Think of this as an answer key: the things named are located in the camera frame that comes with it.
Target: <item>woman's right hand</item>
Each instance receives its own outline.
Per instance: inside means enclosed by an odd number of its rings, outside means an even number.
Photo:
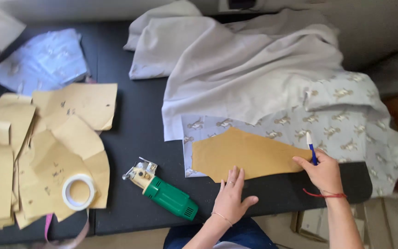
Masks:
[[[302,166],[308,173],[311,182],[320,190],[322,195],[343,193],[337,160],[329,157],[323,150],[317,149],[315,152],[320,162],[318,165],[313,165],[298,156],[293,157],[293,161]]]

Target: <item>blue pen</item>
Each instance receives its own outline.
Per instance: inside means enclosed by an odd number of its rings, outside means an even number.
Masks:
[[[313,164],[317,165],[316,152],[314,151],[313,140],[311,139],[311,135],[309,132],[307,132],[307,144],[308,147],[310,147],[310,150],[313,152]]]

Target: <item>woman's left hand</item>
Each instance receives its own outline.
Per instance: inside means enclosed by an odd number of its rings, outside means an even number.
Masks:
[[[221,189],[214,201],[213,212],[222,215],[231,224],[238,222],[247,209],[259,201],[257,196],[249,196],[243,202],[240,202],[244,178],[244,169],[240,169],[240,172],[238,172],[235,166],[228,172],[227,183],[225,184],[224,180],[221,181]]]

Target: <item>pink strap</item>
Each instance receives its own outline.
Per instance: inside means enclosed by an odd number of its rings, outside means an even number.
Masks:
[[[47,238],[47,234],[49,233],[49,228],[50,228],[50,223],[52,223],[52,218],[53,218],[53,214],[49,213],[46,216],[46,227],[44,229],[44,237],[46,238],[46,241],[49,242],[49,239]]]
[[[88,230],[90,228],[90,223],[88,222],[88,208],[87,208],[87,221],[84,227],[82,228],[81,232],[73,240],[70,240],[67,243],[63,243],[61,245],[57,245],[56,243],[53,244],[49,243],[49,240],[47,239],[47,232],[49,230],[50,223],[52,222],[52,217],[53,217],[52,213],[48,214],[46,217],[46,226],[44,229],[45,230],[44,235],[46,237],[47,243],[44,245],[43,249],[74,249],[85,239],[85,236],[87,235]]]

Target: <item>wall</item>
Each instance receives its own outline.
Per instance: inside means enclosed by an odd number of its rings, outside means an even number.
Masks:
[[[26,22],[132,20],[172,1],[0,0],[0,8]],[[218,0],[192,2],[205,15],[219,14]],[[398,50],[398,0],[258,0],[255,9],[276,12],[284,7],[321,10],[341,31],[339,42],[346,69],[361,69]]]

